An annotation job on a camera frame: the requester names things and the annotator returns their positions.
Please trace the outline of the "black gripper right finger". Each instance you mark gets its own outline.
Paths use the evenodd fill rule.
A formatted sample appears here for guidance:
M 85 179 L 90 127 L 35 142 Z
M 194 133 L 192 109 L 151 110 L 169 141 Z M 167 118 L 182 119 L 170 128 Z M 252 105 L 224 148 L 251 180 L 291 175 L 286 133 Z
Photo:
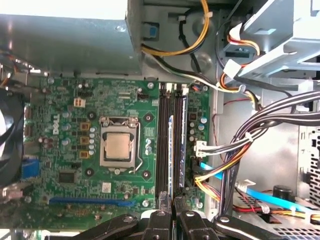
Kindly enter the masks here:
M 184 240 L 283 240 L 276 233 L 240 220 L 223 215 L 209 221 L 200 213 L 191 210 L 186 203 L 182 189 L 174 191 L 174 210 L 177 225 L 183 232 Z

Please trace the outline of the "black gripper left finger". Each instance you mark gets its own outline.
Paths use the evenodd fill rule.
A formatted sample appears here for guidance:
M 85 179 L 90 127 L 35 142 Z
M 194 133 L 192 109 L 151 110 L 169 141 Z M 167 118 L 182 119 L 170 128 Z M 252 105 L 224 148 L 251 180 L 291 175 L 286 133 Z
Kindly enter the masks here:
M 138 219 L 123 214 L 107 220 L 79 234 L 81 240 L 170 240 L 172 238 L 172 210 L 170 195 L 162 191 L 159 209 L 145 213 Z

